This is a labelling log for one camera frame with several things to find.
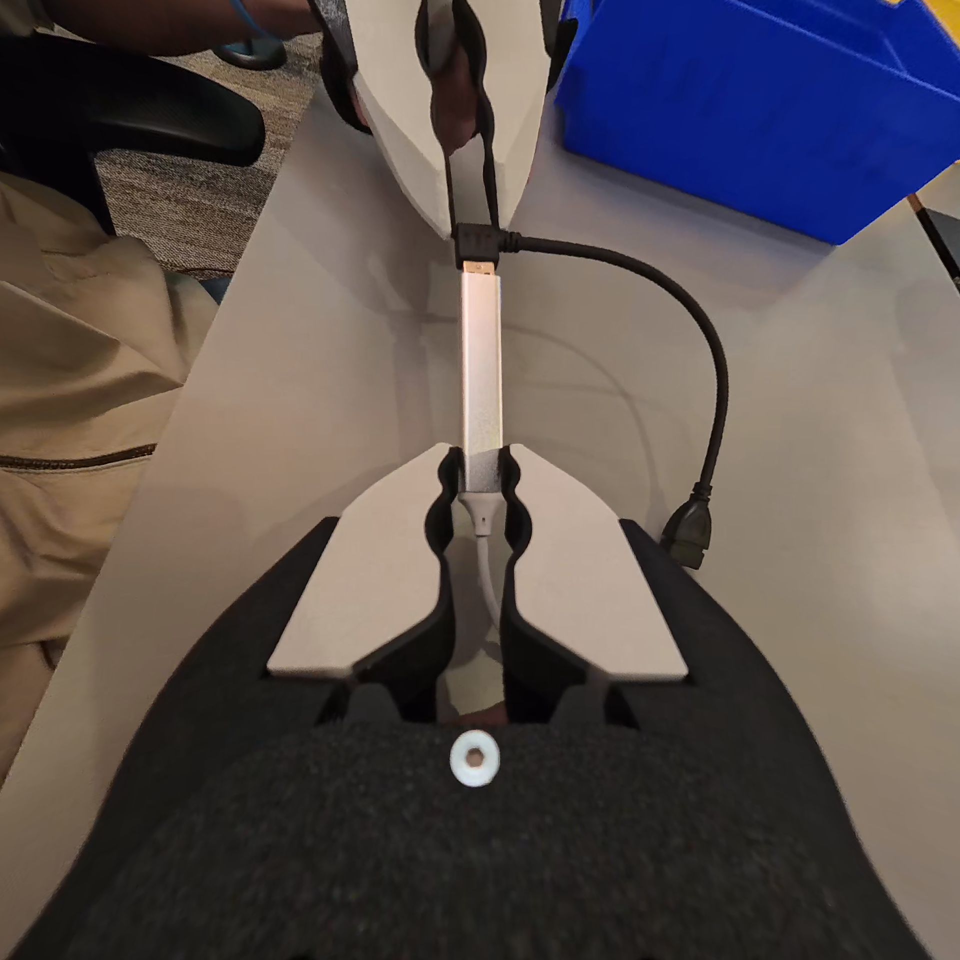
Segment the person's left hand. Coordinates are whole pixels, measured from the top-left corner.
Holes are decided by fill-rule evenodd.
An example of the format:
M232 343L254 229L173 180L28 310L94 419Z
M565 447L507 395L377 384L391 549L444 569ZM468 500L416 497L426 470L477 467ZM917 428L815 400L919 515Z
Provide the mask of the person's left hand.
M456 43L431 77L431 118L445 157L477 136L479 91L464 48Z

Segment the blue wristband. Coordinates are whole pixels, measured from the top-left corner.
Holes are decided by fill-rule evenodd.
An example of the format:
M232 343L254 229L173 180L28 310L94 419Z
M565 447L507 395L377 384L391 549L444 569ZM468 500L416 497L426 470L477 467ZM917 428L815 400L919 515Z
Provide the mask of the blue wristband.
M239 18L240 21L245 26L245 29L248 33L248 37L258 40L269 40L275 41L277 38L269 31L264 29L257 21L256 18L252 16L247 6L243 1L239 0L230 0L228 4L233 11L234 15Z

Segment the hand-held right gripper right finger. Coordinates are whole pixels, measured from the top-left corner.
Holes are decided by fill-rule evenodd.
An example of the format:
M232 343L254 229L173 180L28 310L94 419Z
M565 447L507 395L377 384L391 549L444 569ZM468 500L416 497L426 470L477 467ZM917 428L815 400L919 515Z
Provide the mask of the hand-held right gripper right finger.
M520 443L502 448L499 471L510 721L548 723L570 690L603 712L612 687L685 682L690 668L615 511Z

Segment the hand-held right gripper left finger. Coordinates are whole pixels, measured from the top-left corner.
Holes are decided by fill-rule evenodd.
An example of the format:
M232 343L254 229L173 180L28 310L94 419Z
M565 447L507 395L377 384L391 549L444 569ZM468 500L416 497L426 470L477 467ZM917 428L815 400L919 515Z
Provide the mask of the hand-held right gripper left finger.
M271 678L384 687L407 721L438 719L456 621L446 552L460 449L437 443L350 502L267 661Z

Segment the blue plastic bin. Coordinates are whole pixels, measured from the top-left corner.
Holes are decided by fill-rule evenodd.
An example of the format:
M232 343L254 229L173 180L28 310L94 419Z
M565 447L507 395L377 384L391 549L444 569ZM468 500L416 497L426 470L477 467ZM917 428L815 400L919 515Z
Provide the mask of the blue plastic bin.
M839 246L959 156L927 2L564 2L570 153Z

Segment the black desk panel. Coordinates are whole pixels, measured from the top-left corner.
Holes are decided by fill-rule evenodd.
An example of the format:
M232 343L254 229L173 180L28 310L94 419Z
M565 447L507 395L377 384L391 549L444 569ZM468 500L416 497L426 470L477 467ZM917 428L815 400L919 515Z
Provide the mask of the black desk panel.
M959 219L923 205L915 215L943 269L959 290Z

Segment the person's left forearm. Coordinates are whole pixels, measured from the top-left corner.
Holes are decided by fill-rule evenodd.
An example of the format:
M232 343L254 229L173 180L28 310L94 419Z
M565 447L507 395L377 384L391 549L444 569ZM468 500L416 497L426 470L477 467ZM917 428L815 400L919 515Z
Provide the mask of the person's left forearm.
M320 23L305 1L243 1L278 40L315 34ZM44 1L44 13L86 41L131 53L173 57L250 40L229 1Z

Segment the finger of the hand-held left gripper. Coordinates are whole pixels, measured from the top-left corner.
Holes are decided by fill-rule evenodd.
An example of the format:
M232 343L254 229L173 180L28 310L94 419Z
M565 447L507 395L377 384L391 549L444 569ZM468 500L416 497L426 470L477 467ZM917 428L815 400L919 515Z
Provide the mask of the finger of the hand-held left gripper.
M460 147L450 1L348 1L354 90L390 171L421 217L451 229L449 159Z
M488 214L493 226L508 229L531 173L546 99L541 4L469 1L464 15L464 46L476 59Z

